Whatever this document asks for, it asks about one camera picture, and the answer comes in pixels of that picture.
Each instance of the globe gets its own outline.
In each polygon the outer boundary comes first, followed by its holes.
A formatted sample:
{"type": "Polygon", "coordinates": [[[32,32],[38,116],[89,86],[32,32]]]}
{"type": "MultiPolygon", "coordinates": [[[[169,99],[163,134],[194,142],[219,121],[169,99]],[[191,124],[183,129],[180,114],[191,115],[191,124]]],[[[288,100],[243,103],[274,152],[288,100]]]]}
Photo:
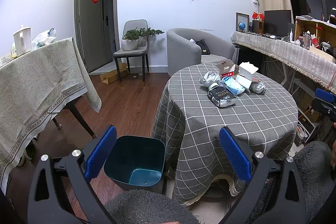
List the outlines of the globe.
{"type": "Polygon", "coordinates": [[[246,25],[245,25],[244,22],[239,22],[238,27],[239,27],[239,29],[244,30],[246,25]]]}

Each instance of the metal screw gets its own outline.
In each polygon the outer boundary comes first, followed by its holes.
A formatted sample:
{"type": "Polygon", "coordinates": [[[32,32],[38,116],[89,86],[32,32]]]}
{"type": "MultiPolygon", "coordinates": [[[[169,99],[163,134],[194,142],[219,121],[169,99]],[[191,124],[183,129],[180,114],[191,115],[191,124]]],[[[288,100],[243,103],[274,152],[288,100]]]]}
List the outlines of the metal screw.
{"type": "Polygon", "coordinates": [[[262,159],[264,157],[264,153],[260,151],[255,152],[254,155],[259,159],[262,159]]]}
{"type": "Polygon", "coordinates": [[[72,151],[72,155],[73,155],[74,157],[78,157],[81,153],[82,153],[82,152],[81,152],[80,150],[78,150],[78,149],[72,151]]]}
{"type": "Polygon", "coordinates": [[[287,156],[286,161],[292,163],[294,161],[294,159],[291,156],[287,156]]]}
{"type": "Polygon", "coordinates": [[[48,158],[49,158],[48,155],[44,154],[41,156],[41,161],[46,161],[48,158]]]}

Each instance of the blue gripper pad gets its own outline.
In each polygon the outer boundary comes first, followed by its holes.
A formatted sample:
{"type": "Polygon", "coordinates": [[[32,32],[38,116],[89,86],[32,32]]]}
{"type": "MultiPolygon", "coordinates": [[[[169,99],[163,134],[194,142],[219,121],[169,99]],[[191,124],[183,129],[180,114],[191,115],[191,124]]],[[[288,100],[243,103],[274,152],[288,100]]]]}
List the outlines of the blue gripper pad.
{"type": "Polygon", "coordinates": [[[88,182],[98,176],[116,140],[117,130],[114,126],[110,126],[86,160],[86,169],[84,176],[88,182]]]}
{"type": "MultiPolygon", "coordinates": [[[[238,141],[228,127],[223,127],[220,130],[219,143],[222,146],[227,158],[229,159],[237,177],[240,180],[244,180],[246,184],[249,184],[250,180],[252,179],[251,162],[243,152],[243,147],[240,147],[240,145],[244,146],[247,144],[242,143],[242,141],[238,141]]],[[[250,152],[253,153],[248,145],[243,149],[249,149],[250,152]]]]}
{"type": "Polygon", "coordinates": [[[335,97],[333,94],[321,89],[315,90],[315,96],[329,103],[333,103],[335,101],[335,97]]]}

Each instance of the desk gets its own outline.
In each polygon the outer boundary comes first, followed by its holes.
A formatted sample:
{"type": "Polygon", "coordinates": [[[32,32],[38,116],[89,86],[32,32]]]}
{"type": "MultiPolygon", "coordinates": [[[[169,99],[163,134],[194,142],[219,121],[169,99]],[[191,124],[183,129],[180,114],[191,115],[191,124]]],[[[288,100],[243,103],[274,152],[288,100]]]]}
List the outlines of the desk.
{"type": "MultiPolygon", "coordinates": [[[[288,81],[285,65],[302,73],[325,88],[329,85],[333,78],[333,74],[336,71],[336,64],[303,47],[282,40],[271,39],[246,32],[234,32],[232,35],[232,42],[281,61],[285,75],[282,85],[288,81]]],[[[289,90],[291,89],[293,80],[294,75],[290,82],[289,90]]],[[[331,92],[336,93],[336,77],[334,77],[334,80],[328,89],[331,92]]]]}
{"type": "Polygon", "coordinates": [[[235,105],[219,109],[207,97],[199,79],[215,64],[182,69],[167,82],[155,116],[152,137],[166,144],[166,168],[176,169],[173,196],[179,203],[196,202],[218,179],[226,179],[230,193],[238,195],[243,184],[234,174],[218,140],[228,126],[253,151],[283,159],[297,127],[293,97],[275,81],[256,73],[266,85],[265,94],[241,94],[235,105]]]}
{"type": "Polygon", "coordinates": [[[73,99],[85,96],[99,112],[101,100],[73,38],[28,52],[0,68],[0,182],[25,147],[73,99]]]}

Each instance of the white kettle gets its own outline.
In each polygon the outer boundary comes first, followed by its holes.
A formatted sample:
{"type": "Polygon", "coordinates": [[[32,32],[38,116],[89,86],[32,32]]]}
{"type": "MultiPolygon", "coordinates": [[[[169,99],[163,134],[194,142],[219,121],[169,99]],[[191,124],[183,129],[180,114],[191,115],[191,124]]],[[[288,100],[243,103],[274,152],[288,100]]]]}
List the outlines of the white kettle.
{"type": "Polygon", "coordinates": [[[30,30],[30,27],[23,27],[23,25],[21,25],[20,30],[17,30],[13,35],[17,56],[32,50],[30,30]]]}

